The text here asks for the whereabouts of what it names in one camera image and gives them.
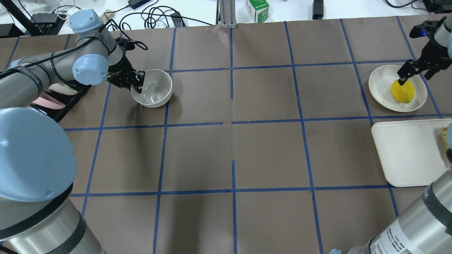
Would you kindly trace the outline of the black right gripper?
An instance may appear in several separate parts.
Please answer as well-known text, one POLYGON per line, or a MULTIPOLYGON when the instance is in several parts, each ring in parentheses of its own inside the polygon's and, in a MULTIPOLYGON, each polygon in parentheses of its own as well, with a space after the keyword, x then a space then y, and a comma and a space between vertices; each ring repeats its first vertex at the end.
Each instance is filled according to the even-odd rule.
POLYGON ((418 59, 407 60, 397 71, 397 83, 403 86, 411 77, 425 71, 425 78, 431 79, 436 73, 451 66, 451 21, 426 20, 413 26, 411 38, 427 37, 428 42, 418 59))

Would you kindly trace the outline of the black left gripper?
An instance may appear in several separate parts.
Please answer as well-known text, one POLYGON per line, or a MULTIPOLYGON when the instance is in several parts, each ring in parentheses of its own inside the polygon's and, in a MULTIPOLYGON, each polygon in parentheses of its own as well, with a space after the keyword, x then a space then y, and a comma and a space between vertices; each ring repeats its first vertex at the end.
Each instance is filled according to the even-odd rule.
POLYGON ((112 56, 114 63, 110 63, 108 68, 107 81, 118 88, 134 89, 141 94, 145 80, 145 71, 136 71, 126 52, 135 50, 136 41, 131 39, 115 39, 115 49, 112 56))

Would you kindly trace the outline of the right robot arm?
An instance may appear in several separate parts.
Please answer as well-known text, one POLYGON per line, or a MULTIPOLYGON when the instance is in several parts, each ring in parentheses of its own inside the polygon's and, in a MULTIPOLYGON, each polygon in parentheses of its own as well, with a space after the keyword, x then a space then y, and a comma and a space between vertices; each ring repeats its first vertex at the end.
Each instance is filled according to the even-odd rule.
MULTIPOLYGON (((424 21, 410 31, 426 37, 418 59, 402 66, 376 68, 369 77, 372 97, 392 111, 414 111, 426 101, 420 74, 431 79, 451 66, 451 16, 424 21)), ((397 219, 363 246, 348 254, 450 254, 451 126, 445 120, 380 122, 371 133, 386 180, 397 187, 426 185, 423 193, 397 219)))

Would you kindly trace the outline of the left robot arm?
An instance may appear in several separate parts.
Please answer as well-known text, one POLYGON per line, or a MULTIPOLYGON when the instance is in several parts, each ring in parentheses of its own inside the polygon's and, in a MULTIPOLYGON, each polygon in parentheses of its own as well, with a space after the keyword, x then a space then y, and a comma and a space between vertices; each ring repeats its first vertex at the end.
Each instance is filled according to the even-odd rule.
POLYGON ((69 196, 76 175, 74 148, 44 109, 67 104, 46 93, 52 85, 87 87, 108 81, 142 92, 144 71, 126 51, 135 41, 113 38, 94 10, 73 13, 69 27, 76 46, 13 61, 1 72, 1 241, 11 254, 104 254, 69 196))

